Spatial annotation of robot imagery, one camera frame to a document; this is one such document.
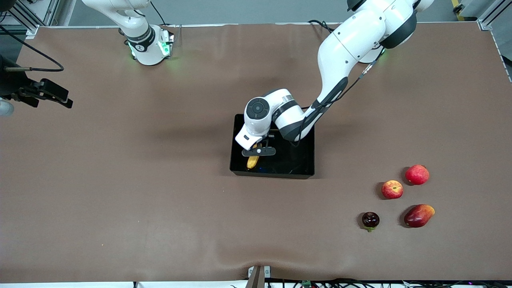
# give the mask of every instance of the apple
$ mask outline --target apple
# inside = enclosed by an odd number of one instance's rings
[[[409,227],[423,227],[435,213],[436,211],[432,206],[427,204],[420,204],[410,209],[403,220]]]
[[[400,198],[403,194],[403,187],[396,180],[389,180],[382,185],[382,194],[386,199]]]
[[[422,165],[414,165],[406,171],[406,179],[413,185],[425,184],[429,178],[429,171]]]

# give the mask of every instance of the black bin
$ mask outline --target black bin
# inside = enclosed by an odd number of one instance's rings
[[[244,125],[244,114],[234,117],[233,141],[229,169],[239,176],[307,179],[315,174],[315,131],[314,127],[294,147],[283,139],[274,123],[270,126],[268,145],[276,150],[273,156],[261,156],[256,167],[247,168],[248,157],[242,155],[243,148],[234,137]]]

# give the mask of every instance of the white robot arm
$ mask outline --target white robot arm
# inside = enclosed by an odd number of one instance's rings
[[[149,25],[138,10],[150,0],[82,0],[114,21],[128,39],[133,56],[144,65],[155,65],[170,56],[174,36],[157,25]]]
[[[305,111],[286,89],[256,97],[245,107],[245,124],[235,140],[245,150],[263,140],[273,121],[289,141],[304,138],[329,109],[348,83],[354,65],[376,44],[394,48],[407,41],[416,28],[416,10],[434,0],[348,0],[355,14],[336,28],[320,45],[318,68],[322,91]]]

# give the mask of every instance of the brown table surface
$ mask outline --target brown table surface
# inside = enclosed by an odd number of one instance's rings
[[[321,89],[308,25],[183,28],[145,67],[117,29],[40,29],[73,109],[15,103],[1,120],[0,281],[512,279],[512,86],[476,23],[419,24],[316,125],[316,175],[238,177],[232,121],[288,88]],[[23,48],[19,64],[51,63]],[[355,79],[365,65],[357,65]],[[431,179],[382,200],[423,164]],[[400,223],[408,207],[436,214]],[[381,224],[358,224],[374,211]]]

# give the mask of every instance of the yellow banana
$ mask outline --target yellow banana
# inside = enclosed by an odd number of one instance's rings
[[[252,146],[253,149],[256,147],[258,147],[258,144],[254,144],[254,146]],[[247,168],[252,169],[252,168],[256,167],[256,164],[258,163],[258,159],[260,159],[259,156],[250,156],[249,159],[247,159]]]

